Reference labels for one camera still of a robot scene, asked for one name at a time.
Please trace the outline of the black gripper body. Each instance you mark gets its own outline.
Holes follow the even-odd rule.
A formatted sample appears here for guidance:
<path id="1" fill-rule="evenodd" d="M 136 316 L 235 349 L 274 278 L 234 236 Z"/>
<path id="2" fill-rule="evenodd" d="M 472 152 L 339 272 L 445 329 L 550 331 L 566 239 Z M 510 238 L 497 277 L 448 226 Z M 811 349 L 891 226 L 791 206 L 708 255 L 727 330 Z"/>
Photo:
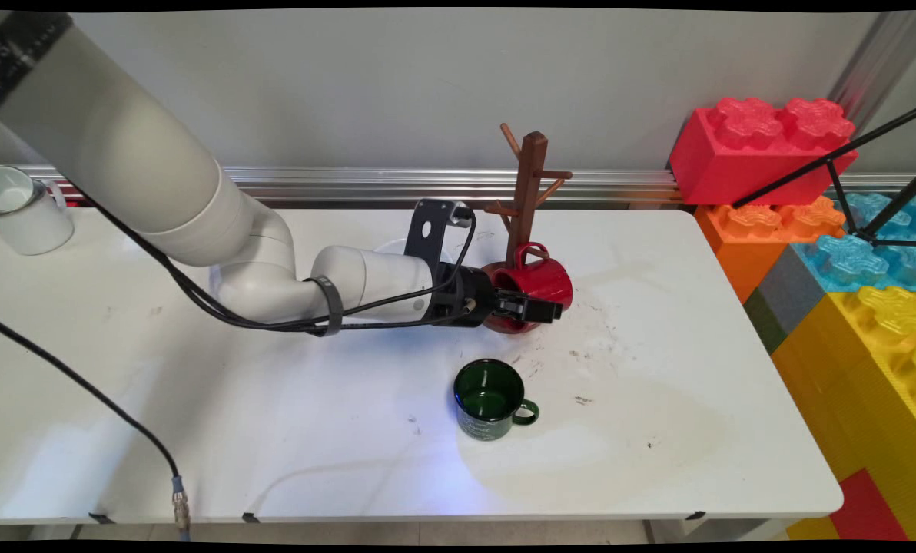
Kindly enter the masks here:
<path id="1" fill-rule="evenodd" d="M 447 287 L 429 294 L 426 319 L 434 326 L 479 328 L 498 308 L 496 288 L 481 269 L 445 262 L 438 263 L 433 283 L 443 283 L 455 269 Z"/>

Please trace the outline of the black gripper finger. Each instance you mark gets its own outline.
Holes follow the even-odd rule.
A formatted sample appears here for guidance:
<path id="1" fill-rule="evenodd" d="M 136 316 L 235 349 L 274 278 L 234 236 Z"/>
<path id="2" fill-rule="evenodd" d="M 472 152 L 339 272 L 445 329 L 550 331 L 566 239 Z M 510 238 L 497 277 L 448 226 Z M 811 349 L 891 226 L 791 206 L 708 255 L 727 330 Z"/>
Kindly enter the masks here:
<path id="1" fill-rule="evenodd" d="M 552 323 L 563 314 L 564 304 L 515 290 L 494 290 L 493 315 L 521 323 Z"/>

